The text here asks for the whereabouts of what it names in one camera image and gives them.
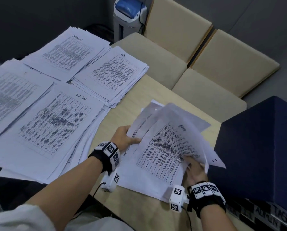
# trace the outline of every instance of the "forearm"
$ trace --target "forearm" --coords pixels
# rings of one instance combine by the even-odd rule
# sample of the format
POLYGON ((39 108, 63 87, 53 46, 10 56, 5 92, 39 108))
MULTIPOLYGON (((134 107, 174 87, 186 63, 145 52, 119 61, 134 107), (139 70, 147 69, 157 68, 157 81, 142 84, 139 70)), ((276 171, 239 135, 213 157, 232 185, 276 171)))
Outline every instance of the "forearm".
POLYGON ((225 211, 216 204, 205 206, 200 216, 203 231, 237 231, 225 211))
POLYGON ((57 231, 64 230, 98 179, 103 165, 89 157, 46 186, 26 203, 37 205, 49 217, 57 231))

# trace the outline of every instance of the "dark blue box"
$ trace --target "dark blue box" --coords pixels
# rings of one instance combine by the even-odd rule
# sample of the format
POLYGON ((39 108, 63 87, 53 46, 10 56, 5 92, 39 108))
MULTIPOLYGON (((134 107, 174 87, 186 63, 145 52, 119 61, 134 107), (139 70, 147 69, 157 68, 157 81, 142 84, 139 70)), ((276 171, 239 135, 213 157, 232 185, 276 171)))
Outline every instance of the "dark blue box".
POLYGON ((222 123, 208 177, 223 194, 287 210, 287 102, 273 96, 222 123))

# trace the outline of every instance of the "white sleeve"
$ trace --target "white sleeve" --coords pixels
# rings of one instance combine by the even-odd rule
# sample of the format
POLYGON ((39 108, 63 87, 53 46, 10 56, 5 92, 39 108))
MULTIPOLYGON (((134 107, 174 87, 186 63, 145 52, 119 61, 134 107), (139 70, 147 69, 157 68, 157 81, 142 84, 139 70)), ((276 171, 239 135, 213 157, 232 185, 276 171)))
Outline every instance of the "white sleeve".
POLYGON ((0 212, 0 231, 55 231, 46 214, 38 207, 24 204, 12 211, 0 212))

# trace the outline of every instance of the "chair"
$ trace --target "chair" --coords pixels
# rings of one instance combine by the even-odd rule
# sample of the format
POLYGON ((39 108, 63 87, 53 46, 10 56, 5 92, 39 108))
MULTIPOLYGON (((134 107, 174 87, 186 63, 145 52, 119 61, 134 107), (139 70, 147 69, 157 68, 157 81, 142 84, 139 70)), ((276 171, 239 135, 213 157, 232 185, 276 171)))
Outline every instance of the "chair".
POLYGON ((145 37, 133 33, 112 47, 145 62, 149 76, 171 90, 211 28, 211 22, 172 0, 153 0, 145 37))
POLYGON ((279 63, 217 30, 190 68, 241 98, 278 70, 279 63))
POLYGON ((172 91, 221 123, 247 108, 245 101, 193 69, 184 72, 172 91))

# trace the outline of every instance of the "table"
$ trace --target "table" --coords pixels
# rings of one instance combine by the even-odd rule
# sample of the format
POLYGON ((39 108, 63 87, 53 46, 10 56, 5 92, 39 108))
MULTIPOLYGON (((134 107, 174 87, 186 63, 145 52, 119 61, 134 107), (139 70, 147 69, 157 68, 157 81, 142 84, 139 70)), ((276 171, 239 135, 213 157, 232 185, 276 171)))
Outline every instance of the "table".
MULTIPOLYGON (((203 131, 202 135, 212 147, 215 146, 221 124, 148 75, 144 75, 102 121, 91 144, 91 150, 100 142, 109 141, 119 126, 131 125, 139 115, 141 108, 145 108, 152 99, 163 104, 174 103, 206 120, 211 126, 203 131)), ((103 175, 99 177, 90 193, 91 195, 102 177, 103 175)), ((120 186, 117 186, 113 193, 98 190, 95 198, 136 231, 190 229, 185 211, 182 213, 172 212, 167 203, 120 186)), ((197 218, 195 212, 189 213, 189 215, 192 229, 202 230, 200 219, 197 218)), ((239 230, 252 230, 233 216, 229 215, 229 217, 239 230)))

